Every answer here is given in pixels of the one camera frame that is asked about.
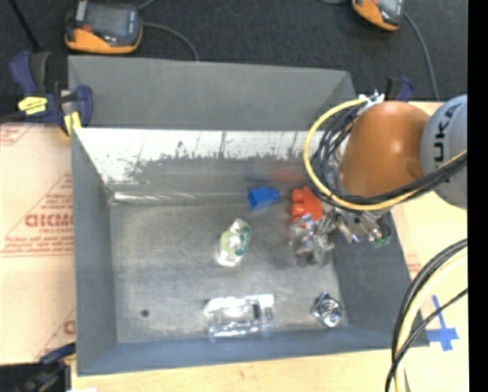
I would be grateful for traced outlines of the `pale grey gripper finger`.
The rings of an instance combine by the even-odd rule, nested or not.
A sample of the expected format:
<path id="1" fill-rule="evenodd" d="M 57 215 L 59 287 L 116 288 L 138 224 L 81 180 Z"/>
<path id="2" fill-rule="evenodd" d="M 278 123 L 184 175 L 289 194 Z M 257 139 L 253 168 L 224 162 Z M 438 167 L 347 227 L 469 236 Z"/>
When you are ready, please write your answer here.
<path id="1" fill-rule="evenodd" d="M 294 243 L 315 238 L 319 243 L 328 243 L 329 228 L 330 221 L 327 217 L 320 220 L 301 217 L 289 225 L 290 241 Z"/>
<path id="2" fill-rule="evenodd" d="M 305 238 L 295 248 L 295 261 L 298 266 L 324 266 L 335 243 L 324 238 Z"/>

